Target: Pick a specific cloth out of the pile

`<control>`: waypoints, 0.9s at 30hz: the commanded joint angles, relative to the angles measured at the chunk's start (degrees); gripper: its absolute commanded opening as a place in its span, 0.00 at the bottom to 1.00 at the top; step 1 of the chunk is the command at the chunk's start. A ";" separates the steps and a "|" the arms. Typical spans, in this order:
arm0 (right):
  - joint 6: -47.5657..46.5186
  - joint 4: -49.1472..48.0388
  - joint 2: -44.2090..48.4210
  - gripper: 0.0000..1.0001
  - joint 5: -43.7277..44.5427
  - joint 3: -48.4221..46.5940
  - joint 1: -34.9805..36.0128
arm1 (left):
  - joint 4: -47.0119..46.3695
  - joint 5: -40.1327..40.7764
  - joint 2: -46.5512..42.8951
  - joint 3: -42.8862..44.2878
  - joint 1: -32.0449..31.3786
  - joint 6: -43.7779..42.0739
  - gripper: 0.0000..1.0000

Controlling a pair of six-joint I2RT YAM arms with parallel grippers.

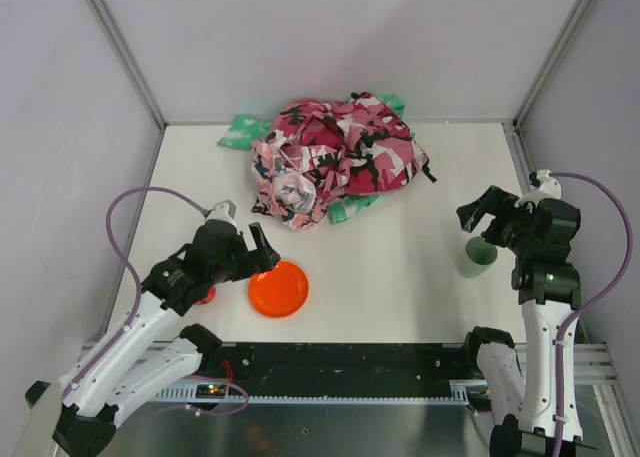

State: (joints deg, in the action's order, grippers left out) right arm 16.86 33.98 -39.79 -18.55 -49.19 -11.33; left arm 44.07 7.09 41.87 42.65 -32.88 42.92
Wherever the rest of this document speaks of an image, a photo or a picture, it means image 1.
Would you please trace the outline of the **pink camouflage cloth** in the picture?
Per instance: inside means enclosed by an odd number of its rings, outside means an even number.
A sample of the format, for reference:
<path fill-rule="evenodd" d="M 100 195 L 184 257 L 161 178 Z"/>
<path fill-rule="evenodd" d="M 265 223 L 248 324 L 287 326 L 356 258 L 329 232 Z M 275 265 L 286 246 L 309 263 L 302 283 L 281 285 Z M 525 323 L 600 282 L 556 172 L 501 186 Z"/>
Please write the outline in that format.
<path fill-rule="evenodd" d="M 419 174 L 434 182 L 427 153 L 403 120 L 395 96 L 353 93 L 346 101 L 290 103 L 253 144 L 262 176 L 292 171 L 326 202 L 343 195 L 400 190 Z"/>

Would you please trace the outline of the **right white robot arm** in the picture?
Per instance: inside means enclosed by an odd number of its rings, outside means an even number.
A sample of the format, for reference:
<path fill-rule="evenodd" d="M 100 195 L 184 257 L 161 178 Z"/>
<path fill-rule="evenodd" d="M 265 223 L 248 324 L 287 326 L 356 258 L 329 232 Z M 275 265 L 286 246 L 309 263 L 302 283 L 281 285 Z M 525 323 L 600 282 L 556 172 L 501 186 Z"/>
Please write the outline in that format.
<path fill-rule="evenodd" d="M 465 346 L 485 378 L 494 414 L 492 456 L 594 456 L 584 442 L 575 402 L 574 337 L 581 281 L 567 260 L 581 224 L 580 211 L 561 198 L 548 170 L 529 176 L 532 186 L 518 197 L 489 187 L 461 206 L 460 227 L 471 232 L 486 216 L 481 236 L 515 256 L 511 286 L 518 293 L 525 326 L 526 361 L 511 335 L 475 327 Z"/>

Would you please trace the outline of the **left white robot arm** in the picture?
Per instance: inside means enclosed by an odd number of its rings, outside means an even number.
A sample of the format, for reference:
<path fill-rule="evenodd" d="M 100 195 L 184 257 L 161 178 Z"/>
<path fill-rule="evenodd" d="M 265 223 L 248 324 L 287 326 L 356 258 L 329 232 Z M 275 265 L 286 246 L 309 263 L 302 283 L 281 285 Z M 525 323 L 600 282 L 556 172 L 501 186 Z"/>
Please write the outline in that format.
<path fill-rule="evenodd" d="M 136 362 L 167 329 L 209 290 L 273 270 L 279 254 L 259 223 L 249 226 L 249 249 L 230 201 L 205 212 L 191 242 L 155 264 L 136 284 L 130 311 L 76 366 L 26 392 L 30 415 L 13 451 L 44 456 L 56 443 L 69 456 L 97 456 L 138 408 L 177 380 L 212 361 L 221 340 L 200 324 L 183 328 L 158 356 Z"/>

